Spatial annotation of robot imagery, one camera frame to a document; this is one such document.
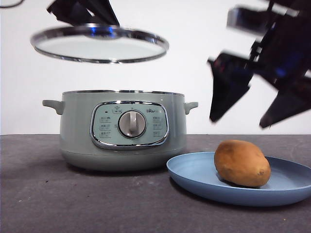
plate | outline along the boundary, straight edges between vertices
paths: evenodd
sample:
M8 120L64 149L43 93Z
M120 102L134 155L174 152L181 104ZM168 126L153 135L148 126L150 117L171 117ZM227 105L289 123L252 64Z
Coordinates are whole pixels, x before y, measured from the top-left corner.
M271 167L267 184L259 188L237 186L220 178L214 152L182 154L170 159L172 179L184 189L203 198L244 206L280 206L311 196L311 168L266 156Z

glass lid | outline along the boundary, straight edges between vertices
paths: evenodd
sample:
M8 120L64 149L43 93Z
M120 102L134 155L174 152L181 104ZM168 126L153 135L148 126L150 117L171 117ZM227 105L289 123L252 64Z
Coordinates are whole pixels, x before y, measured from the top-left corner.
M162 57L169 48L158 35L99 24L46 30L33 35L31 44L50 57L92 63L149 61Z

silver knob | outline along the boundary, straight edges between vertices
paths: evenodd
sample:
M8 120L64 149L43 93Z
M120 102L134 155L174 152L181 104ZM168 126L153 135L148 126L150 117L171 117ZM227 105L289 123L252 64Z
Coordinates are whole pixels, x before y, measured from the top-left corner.
M120 117L119 129L127 137L137 137L141 135L145 127L145 118L139 112L128 111Z

pot handle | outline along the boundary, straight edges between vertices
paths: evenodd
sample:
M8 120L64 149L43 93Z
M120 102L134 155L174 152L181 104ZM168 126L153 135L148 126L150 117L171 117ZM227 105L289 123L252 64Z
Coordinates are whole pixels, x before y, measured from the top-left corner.
M198 106L199 106L199 103L198 103L198 102L184 103L186 115L189 114L189 112L190 112L190 110L191 110L192 108L197 108Z
M43 100L42 105L56 110L56 113L62 115L65 108L65 102L57 100Z

white wall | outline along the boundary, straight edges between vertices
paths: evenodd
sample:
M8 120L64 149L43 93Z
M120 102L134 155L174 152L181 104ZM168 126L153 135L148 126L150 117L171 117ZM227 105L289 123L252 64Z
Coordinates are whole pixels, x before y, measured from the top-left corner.
M224 48L248 55L255 38L226 28L226 14L237 3L266 6L260 0L111 0L122 26L154 32L170 43L158 60L128 65L66 62L34 51L35 32L66 25L45 10L51 0L26 0L1 10L1 134L59 133L60 116L41 105L80 89L136 89L180 92L199 108L187 116L188 133L311 133L311 112L262 130L261 116L276 91L259 77L250 91L217 123L209 110L212 76L206 60Z

